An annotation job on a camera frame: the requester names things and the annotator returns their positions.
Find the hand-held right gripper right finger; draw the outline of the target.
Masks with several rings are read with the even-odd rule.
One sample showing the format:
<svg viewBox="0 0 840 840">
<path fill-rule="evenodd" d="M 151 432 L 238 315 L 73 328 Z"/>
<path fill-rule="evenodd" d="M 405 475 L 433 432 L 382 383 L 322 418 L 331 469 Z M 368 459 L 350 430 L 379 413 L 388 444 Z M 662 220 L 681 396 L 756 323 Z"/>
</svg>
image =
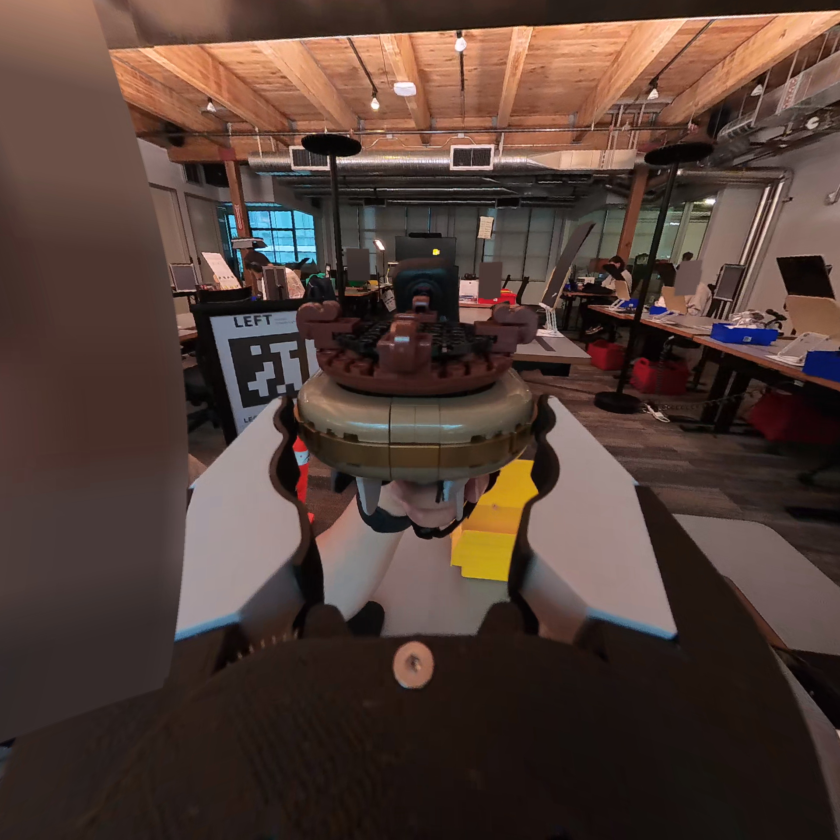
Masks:
<svg viewBox="0 0 840 840">
<path fill-rule="evenodd" d="M 595 622 L 674 640 L 636 481 L 557 397 L 540 397 L 534 438 L 538 493 L 515 541 L 515 602 L 557 642 Z"/>
</svg>

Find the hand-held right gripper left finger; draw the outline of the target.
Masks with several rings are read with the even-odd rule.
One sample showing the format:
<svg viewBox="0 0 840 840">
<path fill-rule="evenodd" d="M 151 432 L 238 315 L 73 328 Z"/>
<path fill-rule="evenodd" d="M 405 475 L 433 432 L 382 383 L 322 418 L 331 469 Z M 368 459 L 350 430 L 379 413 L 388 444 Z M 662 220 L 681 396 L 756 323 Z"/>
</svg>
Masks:
<svg viewBox="0 0 840 840">
<path fill-rule="evenodd" d="M 251 643 L 278 642 L 323 603 L 297 432 L 293 401 L 277 399 L 194 483 L 175 641 L 238 625 Z"/>
</svg>

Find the brown and tan brick model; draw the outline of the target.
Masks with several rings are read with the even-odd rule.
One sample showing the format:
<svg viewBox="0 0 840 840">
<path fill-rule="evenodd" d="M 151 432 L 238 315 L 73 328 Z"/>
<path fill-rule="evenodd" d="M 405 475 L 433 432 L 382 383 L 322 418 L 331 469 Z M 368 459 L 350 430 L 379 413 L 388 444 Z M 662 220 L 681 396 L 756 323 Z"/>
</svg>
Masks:
<svg viewBox="0 0 840 840">
<path fill-rule="evenodd" d="M 389 320 L 307 302 L 297 326 L 319 371 L 298 394 L 299 435 L 331 469 L 375 485 L 501 469 L 532 440 L 538 409 L 513 357 L 538 325 L 533 311 L 507 302 L 473 323 L 445 319 L 428 295 Z"/>
</svg>

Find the light grey desk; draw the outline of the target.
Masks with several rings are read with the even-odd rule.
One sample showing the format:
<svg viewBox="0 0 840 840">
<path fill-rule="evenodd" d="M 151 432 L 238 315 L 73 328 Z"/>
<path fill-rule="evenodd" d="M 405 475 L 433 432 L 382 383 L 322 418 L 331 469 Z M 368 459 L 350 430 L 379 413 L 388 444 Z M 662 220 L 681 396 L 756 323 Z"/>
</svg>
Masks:
<svg viewBox="0 0 840 840">
<path fill-rule="evenodd" d="M 781 535 L 753 521 L 675 517 L 788 647 L 839 656 L 839 588 Z"/>
</svg>

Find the person's left hand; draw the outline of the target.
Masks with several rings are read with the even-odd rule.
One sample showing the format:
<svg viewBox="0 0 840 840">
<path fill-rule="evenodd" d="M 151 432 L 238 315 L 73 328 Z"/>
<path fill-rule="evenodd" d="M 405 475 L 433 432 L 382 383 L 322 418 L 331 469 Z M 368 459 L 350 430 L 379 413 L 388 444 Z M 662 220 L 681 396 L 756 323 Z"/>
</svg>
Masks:
<svg viewBox="0 0 840 840">
<path fill-rule="evenodd" d="M 468 479 L 465 496 L 467 505 L 476 503 L 487 491 L 491 475 Z M 378 507 L 393 516 L 408 516 L 418 527 L 446 529 L 452 522 L 442 517 L 438 499 L 438 483 L 419 484 L 408 480 L 395 480 L 381 489 Z"/>
</svg>

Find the black monitor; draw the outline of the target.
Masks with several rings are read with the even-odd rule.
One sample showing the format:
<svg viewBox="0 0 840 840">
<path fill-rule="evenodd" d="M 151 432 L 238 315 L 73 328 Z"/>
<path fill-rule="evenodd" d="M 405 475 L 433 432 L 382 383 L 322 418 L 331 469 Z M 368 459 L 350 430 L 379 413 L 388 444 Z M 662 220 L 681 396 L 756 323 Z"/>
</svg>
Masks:
<svg viewBox="0 0 840 840">
<path fill-rule="evenodd" d="M 447 263 L 455 265 L 456 243 L 454 237 L 439 235 L 414 236 L 405 235 L 395 237 L 394 260 L 441 258 Z"/>
</svg>

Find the yellow brick block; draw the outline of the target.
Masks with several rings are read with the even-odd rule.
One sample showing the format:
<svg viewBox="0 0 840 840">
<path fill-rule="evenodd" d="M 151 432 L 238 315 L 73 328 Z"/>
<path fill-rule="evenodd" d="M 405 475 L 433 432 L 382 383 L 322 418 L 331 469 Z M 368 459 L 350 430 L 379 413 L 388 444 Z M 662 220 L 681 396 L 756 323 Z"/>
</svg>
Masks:
<svg viewBox="0 0 840 840">
<path fill-rule="evenodd" d="M 538 491 L 533 462 L 519 458 L 503 467 L 492 488 L 451 536 L 450 563 L 468 579 L 508 580 L 523 509 Z"/>
</svg>

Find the leaning grey board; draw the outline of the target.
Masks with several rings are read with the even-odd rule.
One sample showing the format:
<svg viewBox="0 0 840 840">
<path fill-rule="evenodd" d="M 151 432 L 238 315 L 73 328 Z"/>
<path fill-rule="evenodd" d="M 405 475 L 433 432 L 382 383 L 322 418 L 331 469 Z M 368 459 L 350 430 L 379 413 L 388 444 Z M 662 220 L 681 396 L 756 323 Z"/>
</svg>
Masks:
<svg viewBox="0 0 840 840">
<path fill-rule="evenodd" d="M 594 222 L 578 224 L 570 234 L 568 241 L 560 252 L 558 261 L 552 270 L 542 294 L 540 306 L 544 310 L 551 311 L 555 309 L 558 298 L 564 289 L 567 277 L 574 264 L 574 260 L 594 226 Z"/>
</svg>

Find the grey background table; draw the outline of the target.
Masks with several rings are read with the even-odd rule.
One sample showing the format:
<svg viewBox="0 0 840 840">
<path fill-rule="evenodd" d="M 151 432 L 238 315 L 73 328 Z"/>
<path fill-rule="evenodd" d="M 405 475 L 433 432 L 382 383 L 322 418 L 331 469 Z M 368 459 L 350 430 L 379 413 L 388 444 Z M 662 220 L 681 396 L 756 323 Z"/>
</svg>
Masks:
<svg viewBox="0 0 840 840">
<path fill-rule="evenodd" d="M 547 376 L 567 377 L 575 366 L 591 367 L 592 359 L 575 342 L 562 334 L 538 335 L 520 344 L 512 357 L 512 368 L 519 372 L 538 372 Z"/>
</svg>

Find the black and white marker sign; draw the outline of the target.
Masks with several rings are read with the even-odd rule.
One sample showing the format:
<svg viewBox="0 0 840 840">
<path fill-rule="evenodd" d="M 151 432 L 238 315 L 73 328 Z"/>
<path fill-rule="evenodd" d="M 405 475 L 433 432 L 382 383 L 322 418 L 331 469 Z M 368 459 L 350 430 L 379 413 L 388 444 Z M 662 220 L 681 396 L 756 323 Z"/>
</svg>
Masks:
<svg viewBox="0 0 840 840">
<path fill-rule="evenodd" d="M 295 399 L 318 372 L 314 344 L 302 338 L 297 326 L 303 302 L 240 300 L 191 307 L 198 366 L 226 444 L 272 401 Z"/>
</svg>

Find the black floor lamp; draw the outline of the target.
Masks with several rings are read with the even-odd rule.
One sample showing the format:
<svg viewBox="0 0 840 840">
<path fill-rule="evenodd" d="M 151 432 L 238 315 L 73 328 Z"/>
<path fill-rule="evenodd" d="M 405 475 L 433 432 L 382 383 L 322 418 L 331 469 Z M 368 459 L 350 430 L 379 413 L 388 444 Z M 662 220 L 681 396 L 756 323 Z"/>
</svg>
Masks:
<svg viewBox="0 0 840 840">
<path fill-rule="evenodd" d="M 345 310 L 345 270 L 340 221 L 340 190 L 338 159 L 349 158 L 361 152 L 361 143 L 355 138 L 338 133 L 312 133 L 302 138 L 303 148 L 328 159 L 331 200 L 332 232 L 335 260 L 335 289 L 342 312 Z"/>
</svg>

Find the white sheet on easel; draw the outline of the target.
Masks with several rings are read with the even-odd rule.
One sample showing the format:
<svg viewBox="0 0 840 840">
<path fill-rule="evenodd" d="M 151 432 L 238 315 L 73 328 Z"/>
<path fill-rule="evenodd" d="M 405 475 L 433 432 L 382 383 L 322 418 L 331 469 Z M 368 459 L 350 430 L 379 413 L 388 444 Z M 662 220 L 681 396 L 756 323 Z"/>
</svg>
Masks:
<svg viewBox="0 0 840 840">
<path fill-rule="evenodd" d="M 241 283 L 230 268 L 222 254 L 218 252 L 202 252 L 201 257 L 213 273 L 213 283 L 220 290 L 241 288 Z"/>
</svg>

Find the long wooden table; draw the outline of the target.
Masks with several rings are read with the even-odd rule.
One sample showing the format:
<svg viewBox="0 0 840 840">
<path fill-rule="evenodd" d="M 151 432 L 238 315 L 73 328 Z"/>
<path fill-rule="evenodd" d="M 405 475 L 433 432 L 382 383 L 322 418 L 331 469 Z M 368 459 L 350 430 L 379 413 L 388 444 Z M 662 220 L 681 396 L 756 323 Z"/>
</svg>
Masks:
<svg viewBox="0 0 840 840">
<path fill-rule="evenodd" d="M 750 344 L 722 343 L 698 333 L 697 328 L 684 321 L 660 322 L 642 317 L 639 331 L 642 334 L 657 331 L 678 335 L 703 348 L 707 359 L 717 365 L 709 396 L 697 420 L 688 420 L 680 427 L 700 434 L 742 434 L 745 424 L 736 416 L 749 386 L 756 382 L 768 386 L 793 384 L 794 389 L 815 396 L 820 404 L 838 414 L 839 384 L 820 377 L 810 376 L 793 365 L 770 358 L 770 349 Z"/>
</svg>

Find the black tablet on stand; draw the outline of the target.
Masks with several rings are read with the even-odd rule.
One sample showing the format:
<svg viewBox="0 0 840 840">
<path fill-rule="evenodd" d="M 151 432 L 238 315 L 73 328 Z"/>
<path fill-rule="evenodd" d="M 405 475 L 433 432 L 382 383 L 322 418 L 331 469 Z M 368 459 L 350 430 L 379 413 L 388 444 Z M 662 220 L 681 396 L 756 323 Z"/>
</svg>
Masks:
<svg viewBox="0 0 840 840">
<path fill-rule="evenodd" d="M 787 296 L 835 299 L 831 282 L 833 266 L 821 255 L 776 258 Z"/>
</svg>

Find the silver air duct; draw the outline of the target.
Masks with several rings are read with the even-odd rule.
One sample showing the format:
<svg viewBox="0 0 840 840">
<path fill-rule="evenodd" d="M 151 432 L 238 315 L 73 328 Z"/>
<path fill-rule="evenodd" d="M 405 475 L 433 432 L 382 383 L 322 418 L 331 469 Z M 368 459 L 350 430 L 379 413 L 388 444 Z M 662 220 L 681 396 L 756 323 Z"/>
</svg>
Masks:
<svg viewBox="0 0 840 840">
<path fill-rule="evenodd" d="M 252 154 L 248 166 L 264 175 L 314 175 L 329 173 L 325 154 L 310 153 L 301 145 L 275 154 Z M 643 166 L 635 150 L 562 150 L 548 153 L 498 153 L 488 144 L 455 145 L 444 150 L 363 150 L 353 156 L 337 158 L 337 173 L 352 176 L 399 176 L 429 178 L 439 176 L 519 175 L 617 175 Z M 679 168 L 679 176 L 696 181 L 763 183 L 791 178 L 793 171 L 782 167 Z"/>
</svg>

